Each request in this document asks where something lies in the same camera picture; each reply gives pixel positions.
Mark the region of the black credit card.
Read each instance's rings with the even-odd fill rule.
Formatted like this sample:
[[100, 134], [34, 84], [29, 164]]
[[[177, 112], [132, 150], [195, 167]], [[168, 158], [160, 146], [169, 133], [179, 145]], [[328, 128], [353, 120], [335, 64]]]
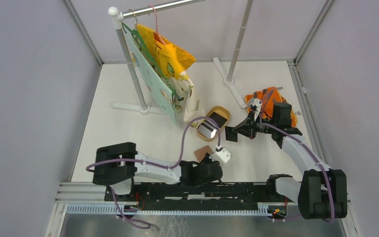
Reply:
[[227, 141], [238, 142], [238, 133], [233, 131], [234, 127], [225, 126], [225, 137]]

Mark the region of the white black-striped credit card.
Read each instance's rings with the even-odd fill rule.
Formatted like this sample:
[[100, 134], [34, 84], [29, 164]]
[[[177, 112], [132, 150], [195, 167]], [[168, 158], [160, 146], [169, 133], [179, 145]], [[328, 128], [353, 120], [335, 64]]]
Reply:
[[197, 131], [206, 139], [214, 138], [218, 132], [216, 126], [207, 119], [198, 126]]

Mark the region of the yellow oval tray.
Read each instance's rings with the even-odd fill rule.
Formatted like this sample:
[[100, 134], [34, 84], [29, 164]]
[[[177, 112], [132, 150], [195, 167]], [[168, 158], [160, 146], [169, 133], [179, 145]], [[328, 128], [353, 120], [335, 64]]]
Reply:
[[216, 126], [216, 128], [218, 130], [216, 136], [212, 139], [206, 139], [201, 134], [199, 134], [198, 131], [197, 131], [197, 135], [202, 140], [210, 142], [210, 141], [214, 140], [216, 137], [218, 137], [218, 133], [221, 132], [222, 129], [224, 128], [224, 126], [229, 122], [231, 115], [230, 115], [230, 112], [226, 108], [224, 108], [222, 106], [214, 106], [210, 110], [210, 112], [207, 114], [207, 117], [208, 118], [205, 118], [204, 121], [207, 119], [207, 120], [211, 121]]

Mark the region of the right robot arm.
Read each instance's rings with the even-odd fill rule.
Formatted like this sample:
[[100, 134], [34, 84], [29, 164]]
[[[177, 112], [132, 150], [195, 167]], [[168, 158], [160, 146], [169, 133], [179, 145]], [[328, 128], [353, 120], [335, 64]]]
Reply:
[[292, 126], [292, 106], [273, 102], [270, 118], [263, 118], [265, 107], [260, 102], [251, 106], [244, 121], [226, 127], [226, 139], [237, 142], [239, 135], [254, 139], [258, 133], [269, 134], [303, 174], [296, 181], [290, 175], [271, 175], [265, 195], [271, 201], [281, 198], [294, 201], [304, 219], [333, 222], [347, 216], [347, 180], [340, 169], [332, 169], [312, 151], [300, 130]]

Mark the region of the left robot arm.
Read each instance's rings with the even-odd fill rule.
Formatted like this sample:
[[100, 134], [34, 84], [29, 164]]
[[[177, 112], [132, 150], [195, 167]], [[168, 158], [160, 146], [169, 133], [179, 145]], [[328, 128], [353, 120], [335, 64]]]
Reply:
[[172, 163], [149, 157], [137, 151], [135, 143], [126, 142], [98, 148], [95, 162], [88, 165], [86, 171], [93, 173], [93, 184], [105, 186], [123, 201], [130, 201], [135, 196], [135, 177], [155, 179], [167, 185], [197, 187], [220, 181], [222, 165], [231, 156], [227, 148], [217, 146], [200, 162]]

